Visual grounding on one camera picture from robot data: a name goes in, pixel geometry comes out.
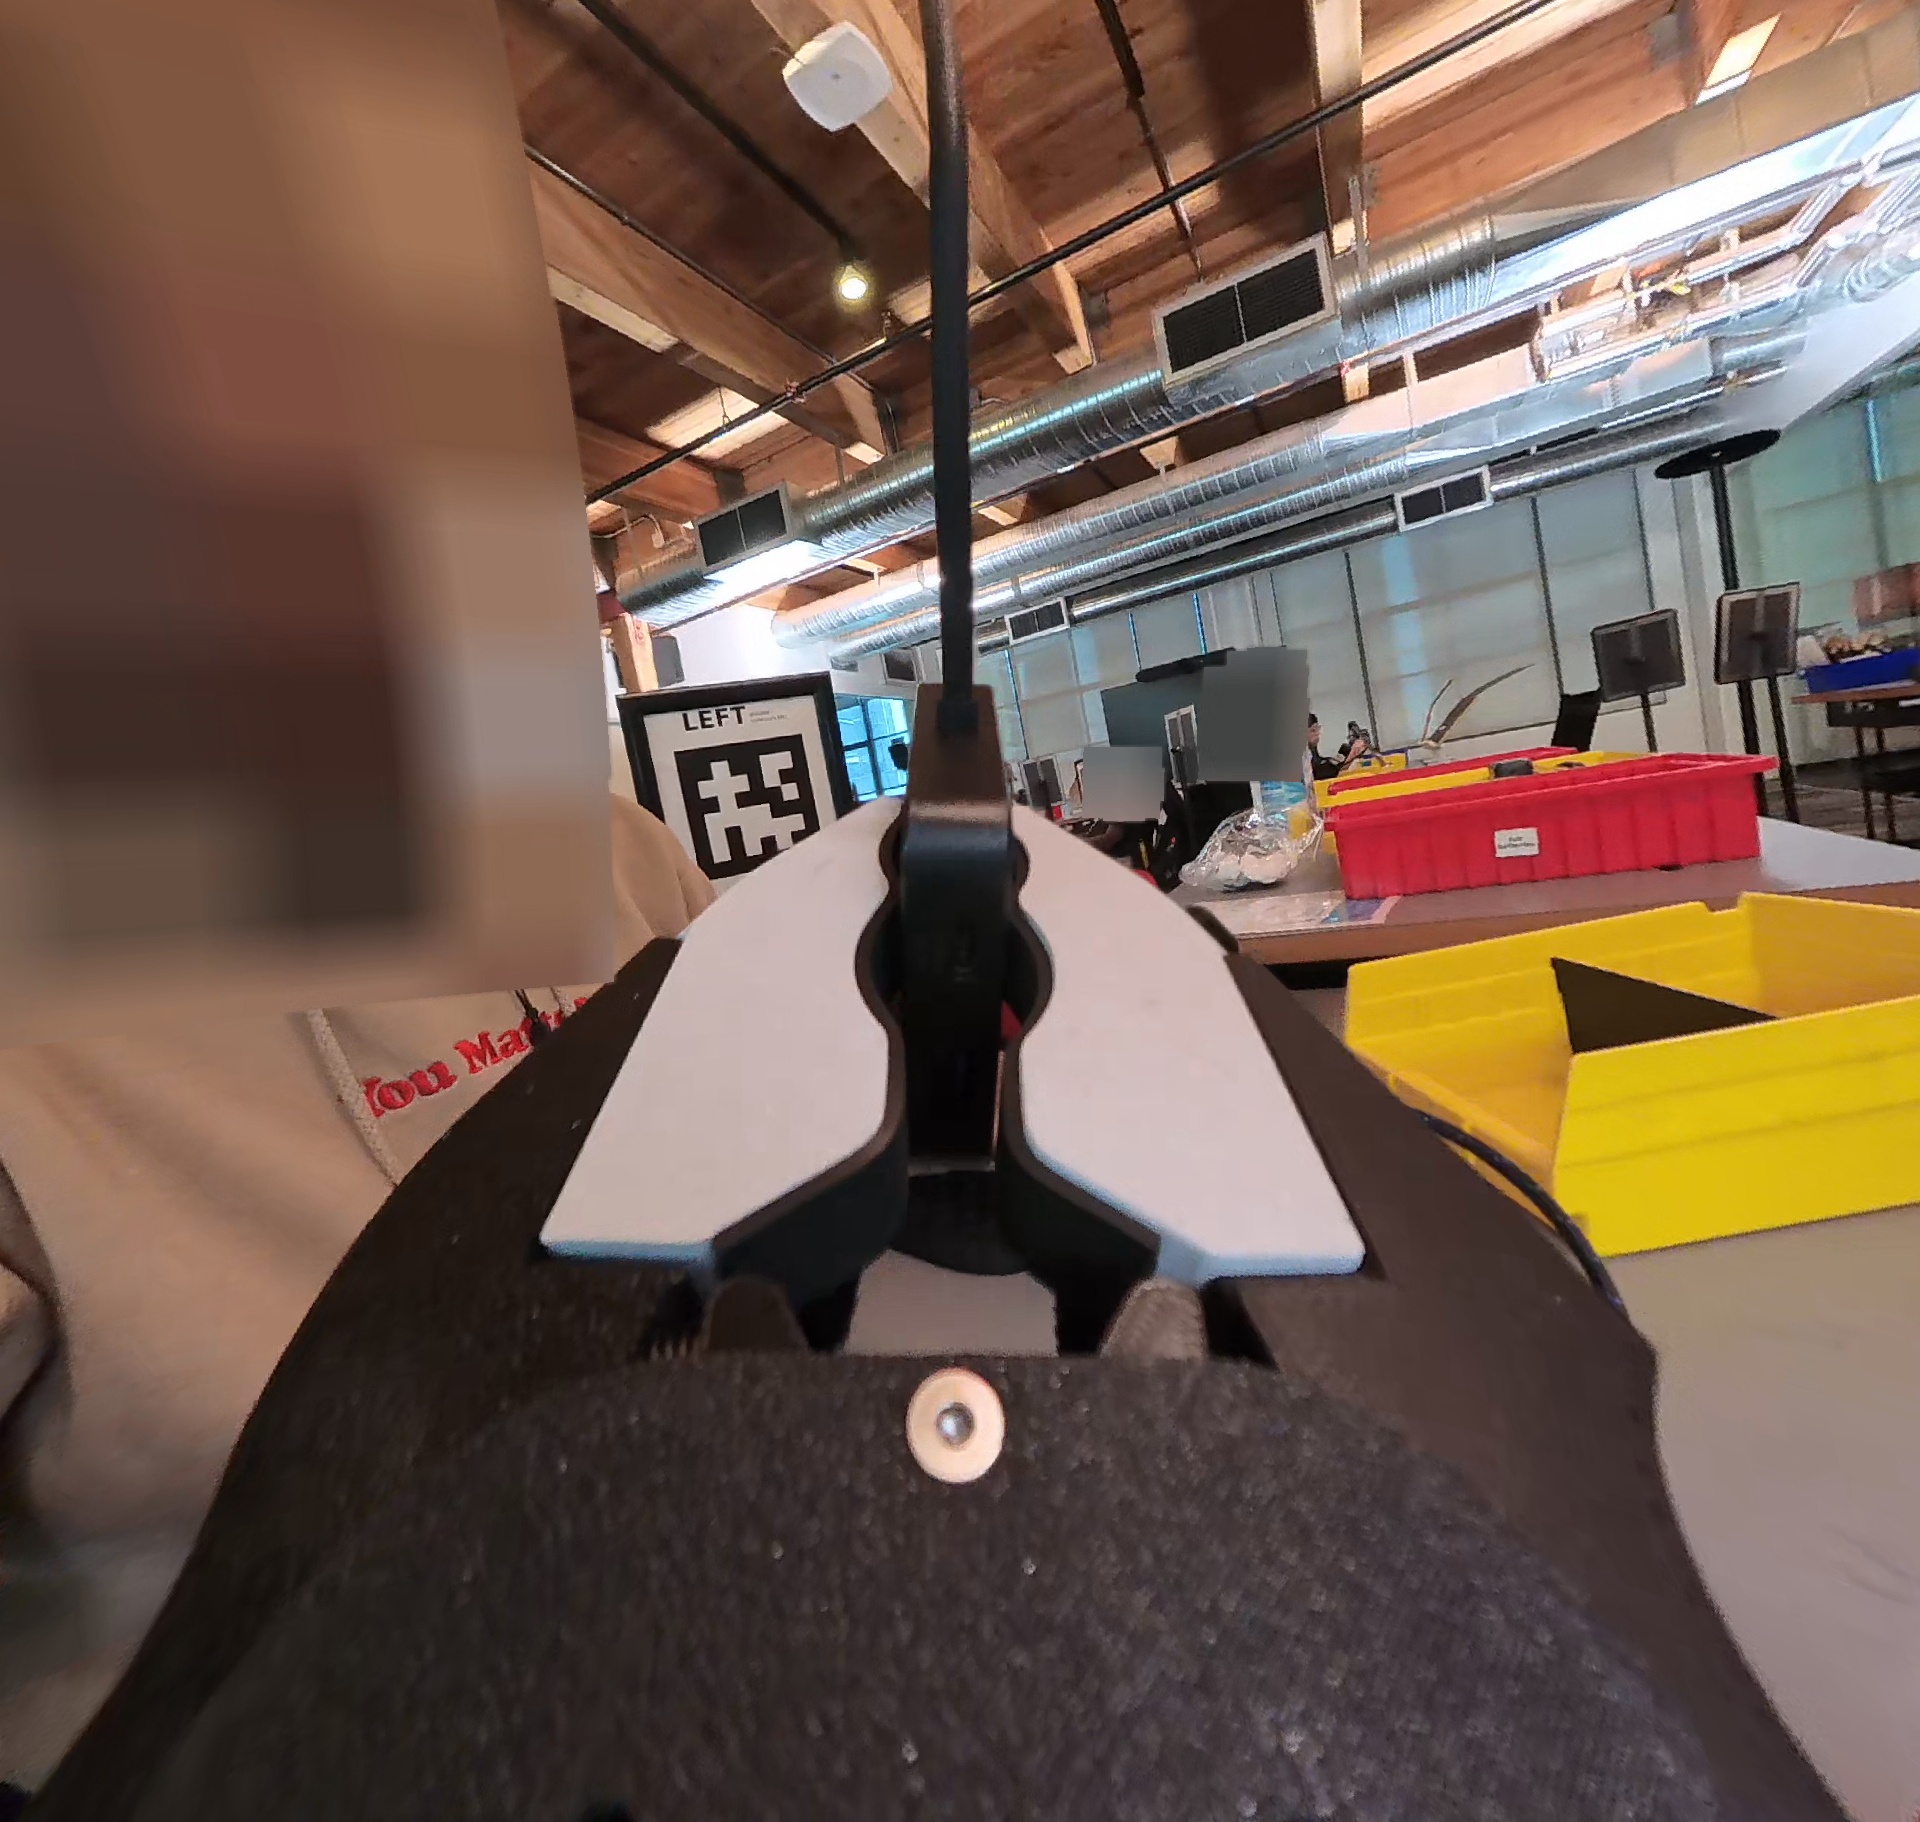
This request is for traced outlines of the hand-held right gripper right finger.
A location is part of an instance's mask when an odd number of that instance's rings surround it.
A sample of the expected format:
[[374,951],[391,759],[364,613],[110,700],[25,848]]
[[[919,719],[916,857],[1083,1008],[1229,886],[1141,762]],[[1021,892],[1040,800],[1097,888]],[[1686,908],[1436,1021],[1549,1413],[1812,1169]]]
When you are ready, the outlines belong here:
[[1229,954],[1175,900],[1014,808],[1019,908],[1049,972],[1016,1055],[1019,1131],[1157,1275],[1349,1278],[1362,1237]]

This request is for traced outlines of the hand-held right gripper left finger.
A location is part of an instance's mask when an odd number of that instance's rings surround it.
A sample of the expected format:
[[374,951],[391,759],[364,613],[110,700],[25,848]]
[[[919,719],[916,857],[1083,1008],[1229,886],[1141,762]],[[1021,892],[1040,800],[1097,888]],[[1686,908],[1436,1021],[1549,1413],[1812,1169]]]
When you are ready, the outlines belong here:
[[548,1253],[713,1266],[725,1237],[879,1148],[892,1044],[855,947],[899,814],[857,808],[687,926],[540,1227]]

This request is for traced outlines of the black hub adapter with cable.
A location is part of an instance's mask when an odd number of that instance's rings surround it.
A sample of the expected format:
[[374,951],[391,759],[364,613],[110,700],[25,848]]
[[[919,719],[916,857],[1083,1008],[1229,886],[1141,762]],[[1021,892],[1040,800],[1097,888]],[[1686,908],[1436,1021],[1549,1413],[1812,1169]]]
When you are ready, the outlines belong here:
[[938,680],[916,704],[901,823],[901,1022],[911,1155],[996,1148],[1006,962],[1016,898],[991,697],[976,680],[970,448],[970,127],[952,0],[918,0],[930,124],[930,462]]

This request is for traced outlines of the yellow plastic bin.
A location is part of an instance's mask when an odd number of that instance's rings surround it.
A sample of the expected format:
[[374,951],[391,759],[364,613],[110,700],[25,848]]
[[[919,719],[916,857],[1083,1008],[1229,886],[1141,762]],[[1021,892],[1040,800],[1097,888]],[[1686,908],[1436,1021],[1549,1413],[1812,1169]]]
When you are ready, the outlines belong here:
[[[1553,956],[1773,1021],[1572,1056]],[[1913,908],[1742,896],[1379,961],[1344,1039],[1602,1259],[1915,1205]]]

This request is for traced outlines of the black framed marker sign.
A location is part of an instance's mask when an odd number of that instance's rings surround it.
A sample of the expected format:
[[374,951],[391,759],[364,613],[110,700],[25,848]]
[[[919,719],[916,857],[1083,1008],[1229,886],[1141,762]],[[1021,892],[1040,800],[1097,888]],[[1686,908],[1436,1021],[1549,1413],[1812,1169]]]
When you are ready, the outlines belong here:
[[627,693],[636,802],[719,890],[855,808],[827,673]]

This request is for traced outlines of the clear plastic bag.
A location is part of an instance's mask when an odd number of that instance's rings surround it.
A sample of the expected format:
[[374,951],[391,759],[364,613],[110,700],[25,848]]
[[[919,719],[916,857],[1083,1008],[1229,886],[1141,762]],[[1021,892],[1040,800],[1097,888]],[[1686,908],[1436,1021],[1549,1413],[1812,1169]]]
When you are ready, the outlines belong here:
[[1202,896],[1284,886],[1320,851],[1313,802],[1267,800],[1225,816],[1182,866],[1180,882]]

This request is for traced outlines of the yellow tray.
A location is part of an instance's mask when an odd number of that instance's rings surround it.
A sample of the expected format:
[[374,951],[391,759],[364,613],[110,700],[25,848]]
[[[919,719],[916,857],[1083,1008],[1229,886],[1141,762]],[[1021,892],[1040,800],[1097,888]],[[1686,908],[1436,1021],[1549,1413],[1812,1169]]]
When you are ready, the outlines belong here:
[[1359,802],[1401,800],[1407,794],[1456,791],[1491,779],[1577,771],[1628,759],[1630,754],[1612,749],[1541,745],[1496,754],[1484,760],[1439,760],[1419,767],[1356,769],[1341,773],[1339,778],[1319,779],[1313,785],[1313,798],[1320,813],[1331,814],[1332,808],[1354,806]]

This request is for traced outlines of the black bin divider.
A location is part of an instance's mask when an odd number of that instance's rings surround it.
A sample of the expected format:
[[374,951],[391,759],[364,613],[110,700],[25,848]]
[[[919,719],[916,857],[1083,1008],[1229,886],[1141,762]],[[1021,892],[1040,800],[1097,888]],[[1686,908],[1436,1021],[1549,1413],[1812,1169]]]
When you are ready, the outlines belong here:
[[1690,991],[1654,984],[1562,956],[1549,961],[1572,1056],[1679,1041],[1773,1021],[1773,1015]]

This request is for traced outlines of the person in beige hoodie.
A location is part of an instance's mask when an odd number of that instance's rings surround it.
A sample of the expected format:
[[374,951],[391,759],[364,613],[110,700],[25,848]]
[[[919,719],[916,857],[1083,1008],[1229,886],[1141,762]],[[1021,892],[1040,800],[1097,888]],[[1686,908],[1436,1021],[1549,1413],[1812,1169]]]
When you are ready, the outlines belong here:
[[87,1757],[244,1427],[424,1172],[485,1197],[547,1045],[611,982],[156,1021],[9,1048],[4,1807],[121,1817]]

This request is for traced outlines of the marker sign on stand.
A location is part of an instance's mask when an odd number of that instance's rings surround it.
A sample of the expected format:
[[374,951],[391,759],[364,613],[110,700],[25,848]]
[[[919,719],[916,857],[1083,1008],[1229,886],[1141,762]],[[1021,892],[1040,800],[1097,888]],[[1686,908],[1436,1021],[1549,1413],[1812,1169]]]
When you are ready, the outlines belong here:
[[1742,753],[1762,753],[1757,687],[1770,714],[1774,738],[1774,771],[1781,785],[1785,819],[1801,823],[1797,775],[1785,731],[1781,682],[1797,670],[1801,582],[1770,582],[1725,590],[1714,611],[1716,685],[1735,691]]
[[1600,704],[1636,700],[1645,749],[1659,754],[1659,731],[1652,719],[1656,697],[1686,685],[1686,657],[1676,609],[1659,609],[1593,629],[1596,694]]

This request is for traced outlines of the wooden top desk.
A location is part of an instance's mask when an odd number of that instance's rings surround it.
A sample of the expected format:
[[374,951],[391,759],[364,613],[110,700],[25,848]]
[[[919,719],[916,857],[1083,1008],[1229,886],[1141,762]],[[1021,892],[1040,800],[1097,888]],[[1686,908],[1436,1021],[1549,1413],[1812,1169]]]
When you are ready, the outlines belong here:
[[1791,704],[1822,714],[1830,731],[1849,740],[1848,764],[1866,838],[1913,847],[1915,836],[1900,833],[1898,802],[1919,794],[1919,682],[1805,693]]

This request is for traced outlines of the black floor lamp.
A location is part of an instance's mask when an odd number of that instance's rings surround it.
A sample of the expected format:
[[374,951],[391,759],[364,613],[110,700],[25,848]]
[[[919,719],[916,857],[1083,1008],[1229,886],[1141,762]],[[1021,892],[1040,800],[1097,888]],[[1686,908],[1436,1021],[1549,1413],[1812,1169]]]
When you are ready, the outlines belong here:
[[1716,538],[1716,560],[1721,568],[1724,590],[1747,588],[1741,574],[1735,518],[1732,506],[1730,474],[1735,464],[1749,462],[1770,450],[1781,440],[1776,428],[1759,428],[1755,433],[1725,434],[1695,448],[1671,455],[1656,464],[1656,477],[1666,483],[1692,480],[1703,476],[1711,485],[1713,523]]

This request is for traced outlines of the white ceiling access point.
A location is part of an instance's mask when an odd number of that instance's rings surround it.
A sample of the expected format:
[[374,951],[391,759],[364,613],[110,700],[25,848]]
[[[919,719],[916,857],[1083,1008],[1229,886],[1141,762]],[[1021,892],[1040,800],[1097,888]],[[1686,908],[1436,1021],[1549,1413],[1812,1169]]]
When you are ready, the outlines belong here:
[[847,20],[794,50],[780,79],[803,116],[827,133],[863,124],[896,92],[886,53],[861,25]]

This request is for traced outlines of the silver air duct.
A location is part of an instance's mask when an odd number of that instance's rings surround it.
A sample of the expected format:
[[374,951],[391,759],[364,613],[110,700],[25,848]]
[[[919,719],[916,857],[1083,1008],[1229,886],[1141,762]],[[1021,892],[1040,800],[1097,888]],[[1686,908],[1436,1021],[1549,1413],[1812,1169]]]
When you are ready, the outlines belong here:
[[[1524,299],[1668,243],[1716,235],[1749,210],[1846,178],[1915,137],[1915,97],[1816,127],[1764,113],[1742,92],[1612,145],[1510,202],[1456,210],[1421,230],[1332,256],[1335,319],[1169,385],[1157,350],[1095,364],[1066,383],[974,417],[974,504],[1026,490],[1116,448],[1239,409],[1359,357],[1451,336]],[[699,546],[616,590],[622,609],[678,625],[782,582],[932,530],[930,443],[847,485],[790,497],[795,538],[708,574]]]

